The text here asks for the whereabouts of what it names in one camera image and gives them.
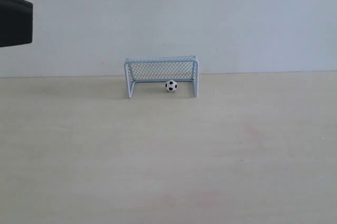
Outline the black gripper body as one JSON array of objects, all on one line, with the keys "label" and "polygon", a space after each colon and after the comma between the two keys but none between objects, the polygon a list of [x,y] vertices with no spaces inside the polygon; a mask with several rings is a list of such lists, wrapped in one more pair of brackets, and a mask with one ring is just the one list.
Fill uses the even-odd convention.
[{"label": "black gripper body", "polygon": [[1,47],[30,44],[33,41],[33,3],[1,0]]}]

